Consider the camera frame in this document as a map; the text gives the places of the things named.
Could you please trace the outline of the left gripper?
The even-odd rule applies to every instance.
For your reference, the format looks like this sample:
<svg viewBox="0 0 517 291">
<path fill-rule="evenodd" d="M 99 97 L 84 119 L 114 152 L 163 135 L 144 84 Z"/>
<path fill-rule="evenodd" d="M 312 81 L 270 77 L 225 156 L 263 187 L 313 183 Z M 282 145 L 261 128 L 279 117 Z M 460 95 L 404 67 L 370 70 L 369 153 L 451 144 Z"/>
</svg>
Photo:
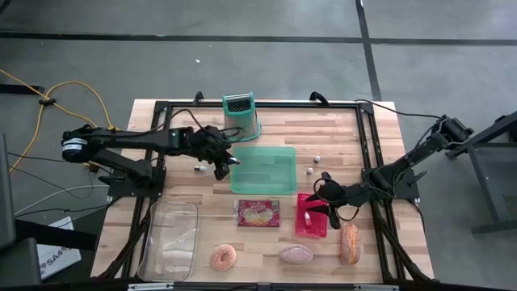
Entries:
<svg viewBox="0 0 517 291">
<path fill-rule="evenodd" d="M 200 161 L 215 162 L 214 176 L 223 180 L 229 173 L 229 165 L 235 163 L 235 157 L 228 151 L 231 144 L 224 139 L 221 131 L 212 126 L 199 129 L 189 137 L 191 148 L 189 155 Z"/>
</svg>

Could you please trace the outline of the red plastic slotted basket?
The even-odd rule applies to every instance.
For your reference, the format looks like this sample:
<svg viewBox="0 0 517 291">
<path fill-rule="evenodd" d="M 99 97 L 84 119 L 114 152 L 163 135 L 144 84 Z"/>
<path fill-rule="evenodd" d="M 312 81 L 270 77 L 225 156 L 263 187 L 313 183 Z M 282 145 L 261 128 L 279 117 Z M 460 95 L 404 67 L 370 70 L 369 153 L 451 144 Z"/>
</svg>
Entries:
<svg viewBox="0 0 517 291">
<path fill-rule="evenodd" d="M 295 216 L 295 235 L 310 238 L 325 238 L 327 236 L 328 217 L 324 213 L 308 211 L 308 208 L 317 206 L 326 206 L 326 203 L 320 200 L 306 202 L 310 194 L 299 192 L 296 198 L 296 216 Z M 305 224 L 304 214 L 308 212 L 312 225 Z"/>
</svg>

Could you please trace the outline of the long sprinkled bread loaf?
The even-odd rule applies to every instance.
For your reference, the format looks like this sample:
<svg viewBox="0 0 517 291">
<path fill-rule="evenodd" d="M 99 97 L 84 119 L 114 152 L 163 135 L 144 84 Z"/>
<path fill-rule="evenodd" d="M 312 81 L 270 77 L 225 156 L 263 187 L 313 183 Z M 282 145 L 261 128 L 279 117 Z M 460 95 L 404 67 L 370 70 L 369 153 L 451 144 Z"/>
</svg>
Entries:
<svg viewBox="0 0 517 291">
<path fill-rule="evenodd" d="M 358 227 L 351 223 L 344 224 L 340 234 L 340 262 L 346 265 L 357 264 L 360 255 L 360 232 Z"/>
</svg>

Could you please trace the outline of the oval sprinkled bread roll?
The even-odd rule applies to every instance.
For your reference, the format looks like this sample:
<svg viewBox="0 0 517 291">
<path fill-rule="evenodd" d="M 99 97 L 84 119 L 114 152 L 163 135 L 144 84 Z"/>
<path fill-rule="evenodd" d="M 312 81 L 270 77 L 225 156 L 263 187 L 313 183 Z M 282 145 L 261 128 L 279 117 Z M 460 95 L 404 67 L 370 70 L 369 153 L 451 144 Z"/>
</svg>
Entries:
<svg viewBox="0 0 517 291">
<path fill-rule="evenodd" d="M 312 251 L 300 244 L 290 244 L 279 250 L 280 258 L 290 264 L 307 264 L 313 259 Z"/>
</svg>

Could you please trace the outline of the clear plastic tray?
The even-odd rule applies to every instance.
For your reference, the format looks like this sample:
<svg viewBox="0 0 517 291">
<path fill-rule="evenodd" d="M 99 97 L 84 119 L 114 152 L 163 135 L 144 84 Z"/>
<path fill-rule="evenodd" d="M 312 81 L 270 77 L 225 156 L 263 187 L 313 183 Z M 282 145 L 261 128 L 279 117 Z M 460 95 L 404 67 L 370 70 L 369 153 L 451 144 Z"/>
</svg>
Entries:
<svg viewBox="0 0 517 291">
<path fill-rule="evenodd" d="M 158 201 L 151 206 L 149 233 L 137 275 L 150 282 L 180 282 L 193 269 L 199 210 L 192 203 Z"/>
</svg>

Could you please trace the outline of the white printed box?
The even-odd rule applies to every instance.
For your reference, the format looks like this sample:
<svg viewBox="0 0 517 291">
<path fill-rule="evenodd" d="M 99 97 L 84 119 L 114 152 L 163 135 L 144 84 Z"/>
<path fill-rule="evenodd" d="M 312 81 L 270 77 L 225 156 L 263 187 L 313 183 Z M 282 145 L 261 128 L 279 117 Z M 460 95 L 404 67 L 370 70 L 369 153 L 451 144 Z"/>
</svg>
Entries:
<svg viewBox="0 0 517 291">
<path fill-rule="evenodd" d="M 45 280 L 82 260 L 79 249 L 67 247 L 38 244 L 37 253 L 41 280 Z"/>
</svg>

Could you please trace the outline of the pink sprinkled donut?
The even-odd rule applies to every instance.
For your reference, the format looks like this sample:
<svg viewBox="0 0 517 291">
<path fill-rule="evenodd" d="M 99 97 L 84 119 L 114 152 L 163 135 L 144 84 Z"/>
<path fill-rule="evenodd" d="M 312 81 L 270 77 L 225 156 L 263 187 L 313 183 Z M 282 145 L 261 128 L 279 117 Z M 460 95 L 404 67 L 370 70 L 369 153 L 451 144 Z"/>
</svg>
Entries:
<svg viewBox="0 0 517 291">
<path fill-rule="evenodd" d="M 209 264 L 210 267 L 218 272 L 225 272 L 234 266 L 237 260 L 237 252 L 229 244 L 221 244 L 214 248 Z"/>
</svg>

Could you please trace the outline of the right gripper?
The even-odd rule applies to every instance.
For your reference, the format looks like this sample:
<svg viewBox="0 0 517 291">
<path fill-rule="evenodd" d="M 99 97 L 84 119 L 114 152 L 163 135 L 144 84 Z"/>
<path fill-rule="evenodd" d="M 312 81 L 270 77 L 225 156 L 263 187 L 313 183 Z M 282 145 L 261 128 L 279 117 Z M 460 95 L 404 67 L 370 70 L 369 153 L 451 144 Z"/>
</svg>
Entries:
<svg viewBox="0 0 517 291">
<path fill-rule="evenodd" d="M 320 200 L 331 203 L 336 207 L 344 205 L 360 207 L 370 200 L 370 185 L 368 183 L 362 182 L 344 186 L 333 180 L 326 171 L 322 172 L 322 180 L 324 183 L 321 185 L 321 196 L 314 193 L 305 199 L 306 202 Z M 333 229 L 339 230 L 341 222 L 334 206 L 329 207 L 329 222 Z"/>
</svg>

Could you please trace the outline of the teal metal box grater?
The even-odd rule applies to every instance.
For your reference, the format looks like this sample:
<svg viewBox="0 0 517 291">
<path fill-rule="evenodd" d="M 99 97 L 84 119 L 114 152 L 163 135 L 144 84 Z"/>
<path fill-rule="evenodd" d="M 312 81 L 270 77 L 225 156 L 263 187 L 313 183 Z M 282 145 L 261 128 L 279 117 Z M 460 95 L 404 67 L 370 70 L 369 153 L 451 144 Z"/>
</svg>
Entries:
<svg viewBox="0 0 517 291">
<path fill-rule="evenodd" d="M 250 141 L 261 133 L 261 124 L 255 108 L 254 93 L 224 95 L 222 104 L 225 129 L 231 142 Z"/>
</svg>

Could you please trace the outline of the red food packet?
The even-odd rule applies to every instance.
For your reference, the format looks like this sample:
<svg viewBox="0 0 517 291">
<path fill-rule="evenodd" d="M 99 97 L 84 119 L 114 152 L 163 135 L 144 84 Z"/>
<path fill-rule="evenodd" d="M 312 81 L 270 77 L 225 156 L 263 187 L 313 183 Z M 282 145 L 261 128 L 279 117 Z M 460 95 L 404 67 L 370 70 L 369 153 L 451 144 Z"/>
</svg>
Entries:
<svg viewBox="0 0 517 291">
<path fill-rule="evenodd" d="M 278 200 L 238 200 L 234 205 L 234 223 L 242 227 L 279 227 Z"/>
</svg>

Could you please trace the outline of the teal translucent plastic bin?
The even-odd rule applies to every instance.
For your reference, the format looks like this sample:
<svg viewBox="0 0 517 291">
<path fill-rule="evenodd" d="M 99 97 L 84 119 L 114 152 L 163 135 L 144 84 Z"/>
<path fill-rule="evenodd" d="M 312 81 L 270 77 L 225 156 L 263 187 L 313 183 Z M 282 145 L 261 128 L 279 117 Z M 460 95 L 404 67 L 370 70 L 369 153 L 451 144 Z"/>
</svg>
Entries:
<svg viewBox="0 0 517 291">
<path fill-rule="evenodd" d="M 288 146 L 233 148 L 230 189 L 242 195 L 291 195 L 297 190 L 296 150 Z"/>
</svg>

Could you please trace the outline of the black desk furniture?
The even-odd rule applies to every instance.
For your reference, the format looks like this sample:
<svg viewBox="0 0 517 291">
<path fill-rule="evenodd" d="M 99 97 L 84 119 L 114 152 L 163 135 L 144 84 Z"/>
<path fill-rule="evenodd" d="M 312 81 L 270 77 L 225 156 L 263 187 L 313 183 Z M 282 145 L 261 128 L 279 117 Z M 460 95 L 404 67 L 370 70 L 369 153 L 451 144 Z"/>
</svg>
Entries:
<svg viewBox="0 0 517 291">
<path fill-rule="evenodd" d="M 0 287 L 41 283 L 37 245 L 93 251 L 93 234 L 15 218 L 6 138 L 0 133 Z"/>
</svg>

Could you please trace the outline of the black floor bar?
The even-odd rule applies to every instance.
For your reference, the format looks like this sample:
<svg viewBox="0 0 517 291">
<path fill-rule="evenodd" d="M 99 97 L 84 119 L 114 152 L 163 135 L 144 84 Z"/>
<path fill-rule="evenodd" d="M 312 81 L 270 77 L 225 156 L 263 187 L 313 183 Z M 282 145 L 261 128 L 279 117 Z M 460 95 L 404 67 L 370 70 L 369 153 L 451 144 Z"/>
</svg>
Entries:
<svg viewBox="0 0 517 291">
<path fill-rule="evenodd" d="M 39 93 L 44 93 L 44 88 L 42 86 L 0 84 L 0 94 L 38 95 Z"/>
</svg>

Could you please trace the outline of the black metal stand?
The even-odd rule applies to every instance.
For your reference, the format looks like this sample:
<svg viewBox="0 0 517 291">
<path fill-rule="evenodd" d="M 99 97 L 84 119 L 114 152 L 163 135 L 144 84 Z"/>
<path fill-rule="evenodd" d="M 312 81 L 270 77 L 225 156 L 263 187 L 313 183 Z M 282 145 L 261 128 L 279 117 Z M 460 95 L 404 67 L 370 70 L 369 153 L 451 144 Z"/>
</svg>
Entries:
<svg viewBox="0 0 517 291">
<path fill-rule="evenodd" d="M 453 160 L 461 154 L 470 158 L 493 220 L 474 226 L 473 235 L 517 230 L 517 214 L 506 203 L 508 196 L 517 197 L 517 111 L 499 117 L 446 156 Z"/>
</svg>

